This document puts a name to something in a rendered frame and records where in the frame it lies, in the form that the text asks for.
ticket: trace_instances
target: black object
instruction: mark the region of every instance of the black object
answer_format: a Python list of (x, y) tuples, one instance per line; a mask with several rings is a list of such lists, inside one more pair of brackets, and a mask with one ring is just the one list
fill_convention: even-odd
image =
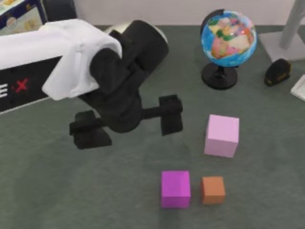
[[(204, 30), (204, 27), (208, 21), (218, 15), (223, 15), (224, 9), (215, 10), (205, 17), (200, 27), (200, 39)], [(209, 87), (217, 90), (226, 90), (233, 87), (237, 83), (237, 71), (236, 67), (226, 68), (218, 66), (214, 63), (206, 65), (201, 71), (201, 78), (203, 82)]]
[(90, 72), (100, 87), (79, 98), (101, 117), (95, 118), (92, 113), (77, 115), (81, 118), (70, 125), (76, 146), (84, 149), (111, 145), (102, 127), (126, 133), (141, 120), (156, 117), (161, 117), (162, 135), (182, 131), (183, 108), (176, 95), (159, 98), (159, 107), (143, 109), (139, 94), (141, 84), (168, 54), (162, 35), (143, 21), (133, 21), (122, 34), (112, 31), (110, 35), (122, 45), (122, 59), (111, 49), (102, 49), (94, 56)]
[(60, 57), (0, 70), (0, 113), (48, 96), (41, 90)]
[(291, 69), (291, 63), (285, 59), (278, 59), (277, 61), (273, 62), (267, 69), (264, 83), (267, 86), (273, 86), (289, 79)]
[(77, 18), (74, 0), (42, 0), (48, 21)]

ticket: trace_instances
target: blue and yellow box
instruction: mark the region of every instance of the blue and yellow box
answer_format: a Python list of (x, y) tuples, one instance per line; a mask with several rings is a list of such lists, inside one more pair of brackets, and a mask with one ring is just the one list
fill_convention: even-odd
[(36, 31), (45, 22), (41, 0), (0, 0), (0, 36)]

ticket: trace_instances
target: black and yellow toy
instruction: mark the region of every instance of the black and yellow toy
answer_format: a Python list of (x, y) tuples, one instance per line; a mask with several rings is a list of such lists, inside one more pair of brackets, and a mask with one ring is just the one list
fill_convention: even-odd
[(270, 87), (289, 79), (291, 69), (291, 63), (285, 59), (278, 59), (267, 69), (264, 83)]

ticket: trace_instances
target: blue ocean on globe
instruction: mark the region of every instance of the blue ocean on globe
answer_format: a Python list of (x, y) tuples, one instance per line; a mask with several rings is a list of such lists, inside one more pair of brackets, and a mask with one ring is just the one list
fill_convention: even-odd
[(201, 43), (204, 53), (216, 65), (236, 67), (247, 61), (257, 45), (253, 23), (244, 15), (224, 11), (205, 25)]

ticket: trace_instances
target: pink cube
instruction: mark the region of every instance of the pink cube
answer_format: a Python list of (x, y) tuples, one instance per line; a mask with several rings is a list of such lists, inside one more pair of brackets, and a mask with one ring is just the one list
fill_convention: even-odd
[(239, 118), (210, 115), (204, 154), (233, 157), (239, 141)]
[(163, 171), (161, 180), (162, 208), (188, 208), (191, 199), (189, 171)]

